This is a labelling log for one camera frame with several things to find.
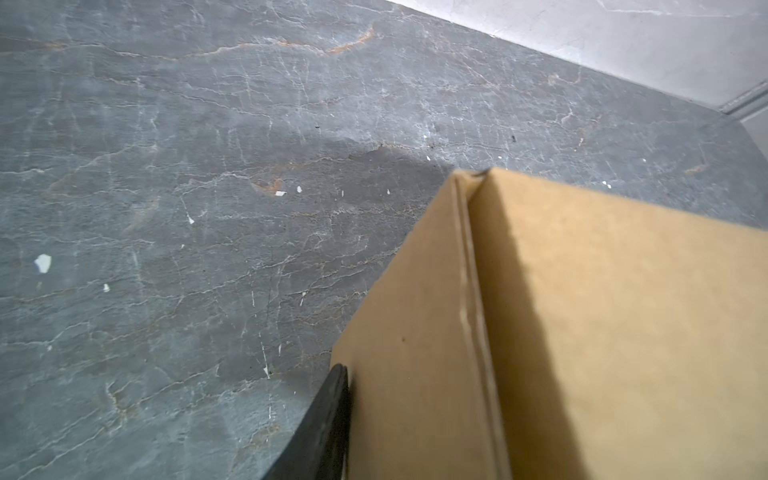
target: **white debris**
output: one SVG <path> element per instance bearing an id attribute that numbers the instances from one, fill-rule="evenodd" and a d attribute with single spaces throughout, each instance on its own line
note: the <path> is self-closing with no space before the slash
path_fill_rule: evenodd
<path id="1" fill-rule="evenodd" d="M 38 272 L 48 273 L 51 269 L 51 256 L 46 253 L 38 255 L 35 259 L 35 266 L 38 268 Z"/>

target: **brown cardboard box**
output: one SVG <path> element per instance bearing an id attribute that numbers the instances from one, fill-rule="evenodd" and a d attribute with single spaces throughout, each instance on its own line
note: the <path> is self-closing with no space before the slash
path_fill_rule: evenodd
<path id="1" fill-rule="evenodd" d="M 333 349 L 348 478 L 768 478 L 768 233 L 457 171 Z"/>

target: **light gray floor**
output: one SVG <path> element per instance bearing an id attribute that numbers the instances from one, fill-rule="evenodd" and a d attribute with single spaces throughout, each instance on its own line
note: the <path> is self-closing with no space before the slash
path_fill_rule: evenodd
<path id="1" fill-rule="evenodd" d="M 2 479 L 257 478 L 456 167 L 768 226 L 737 122 L 384 1 L 0 31 Z"/>

